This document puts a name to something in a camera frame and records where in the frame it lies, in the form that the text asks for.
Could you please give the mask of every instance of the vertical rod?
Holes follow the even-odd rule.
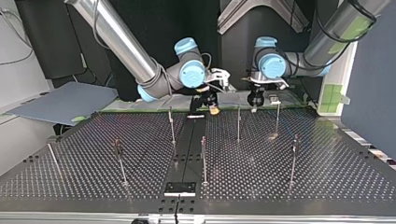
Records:
[[[121,170],[122,170],[122,176],[123,176],[123,179],[124,179],[124,185],[128,185],[128,180],[126,179],[125,170],[124,170],[124,167],[123,167],[123,164],[122,164],[122,159],[120,159],[120,167],[121,167]]]
[[[53,152],[52,145],[48,143],[47,146],[49,147],[50,155],[52,156],[53,161],[55,161],[55,163],[58,164],[58,160],[55,157],[55,153]]]
[[[176,143],[176,140],[175,140],[174,121],[172,119],[172,106],[169,107],[168,115],[169,115],[169,122],[171,123],[171,130],[172,130],[172,144],[174,145]]]
[[[280,104],[277,105],[277,110],[276,110],[276,130],[275,130],[276,135],[277,135],[277,129],[279,127],[279,114],[280,114]]]
[[[296,164],[296,153],[293,152],[293,164],[291,166],[291,175],[290,175],[290,190],[294,185],[294,169],[295,169],[295,164]]]
[[[207,185],[208,183],[207,183],[207,178],[206,178],[206,146],[205,146],[205,144],[206,144],[206,139],[203,136],[202,141],[201,141],[201,145],[202,145],[201,157],[204,161],[204,185]]]
[[[293,164],[291,166],[291,175],[290,175],[290,190],[294,185],[294,172],[295,172],[295,164],[297,156],[300,152],[300,137],[298,134],[294,135],[293,143],[292,143],[292,150],[293,150]]]
[[[241,107],[238,106],[238,136],[237,136],[237,142],[241,140]]]

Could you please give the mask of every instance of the silver robot arm segment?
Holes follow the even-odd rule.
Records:
[[[149,57],[108,0],[64,1],[72,5],[90,26],[96,26],[99,36],[135,77],[144,101],[154,101],[184,86],[198,88],[210,74],[192,38],[176,43],[175,52],[180,62],[165,70]]]
[[[264,84],[288,87],[282,77],[326,75],[352,42],[362,39],[376,22],[390,0],[344,0],[305,52],[283,52],[273,37],[262,36],[256,41],[249,77],[252,106],[263,105]]]

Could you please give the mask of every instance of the white wall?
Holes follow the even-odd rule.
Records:
[[[0,0],[0,7],[18,14],[14,0]],[[22,36],[21,24],[7,16]],[[27,56],[30,49],[21,42],[0,16],[0,63],[12,62]],[[0,108],[48,91],[49,83],[34,54],[20,63],[0,65]]]
[[[18,12],[14,0],[0,0],[0,7]],[[21,24],[8,18],[24,36]],[[29,52],[0,16],[0,63],[24,58]],[[34,54],[20,63],[0,65],[0,175],[44,147],[54,135],[51,123],[2,113],[49,89]]]

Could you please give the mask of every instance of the black cable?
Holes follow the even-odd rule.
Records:
[[[369,33],[370,28],[376,23],[376,17],[373,14],[371,14],[369,11],[367,11],[367,9],[365,9],[361,4],[359,4],[359,2],[357,0],[348,0],[348,3],[350,5],[352,5],[354,8],[356,8],[359,11],[359,13],[361,13],[363,16],[365,16],[366,18],[368,18],[371,21],[371,24],[369,25],[369,27],[367,27],[367,29],[364,32],[362,32],[362,34],[359,37],[356,37],[354,39],[343,39],[339,36],[331,35],[326,30],[326,28],[324,27],[323,23],[320,20],[318,0],[315,1],[315,10],[317,12],[316,19],[317,19],[318,26],[319,26],[321,32],[323,32],[323,34],[325,34],[330,39],[332,39],[336,42],[339,42],[339,43],[344,43],[344,44],[353,43],[353,42],[363,39]]]
[[[107,75],[107,77],[106,77],[106,80],[105,80],[105,86],[106,86],[106,87],[107,87],[108,84],[110,83],[111,78],[113,78],[112,72],[110,72],[110,73]]]
[[[67,11],[67,16],[69,17],[70,23],[71,23],[71,25],[72,25],[72,27],[73,27],[73,31],[74,31],[74,34],[75,34],[77,43],[78,43],[79,53],[82,55],[82,57],[84,58],[85,64],[87,65],[87,67],[84,69],[84,71],[83,71],[82,73],[73,74],[73,76],[83,75],[83,74],[85,74],[87,71],[90,71],[91,75],[92,75],[93,78],[94,78],[94,81],[93,81],[93,82],[90,82],[89,84],[92,84],[92,85],[93,85],[93,84],[95,84],[96,82],[98,82],[101,86],[104,86],[104,84],[98,79],[98,77],[96,76],[96,74],[91,70],[91,68],[88,66],[87,61],[85,60],[85,56],[84,56],[84,53],[83,53],[83,51],[82,51],[82,46],[81,46],[81,43],[79,42],[78,35],[77,35],[77,31],[76,31],[76,27],[75,27],[75,25],[74,25],[74,23],[73,23],[73,20],[72,20],[71,16],[70,16],[70,11],[69,11],[69,7],[68,7],[68,6],[66,6],[66,11]]]
[[[301,85],[302,85],[303,88],[304,88],[305,93],[306,93],[306,94],[308,95],[308,97],[311,99],[311,101],[312,101],[312,103],[315,105],[315,107],[318,108],[318,105],[317,105],[317,103],[315,103],[314,98],[312,98],[311,94],[309,94],[308,90],[306,89],[306,87],[305,87],[305,85],[304,85],[304,83],[303,83],[303,80],[302,80],[301,78],[299,78],[299,79],[300,79]]]
[[[29,52],[29,54],[28,54],[26,57],[21,58],[21,59],[18,59],[18,60],[13,61],[13,62],[0,63],[0,65],[12,64],[12,63],[20,63],[20,62],[25,61],[26,59],[30,58],[30,56],[31,56],[32,54],[33,54],[33,49],[30,49],[30,52]]]

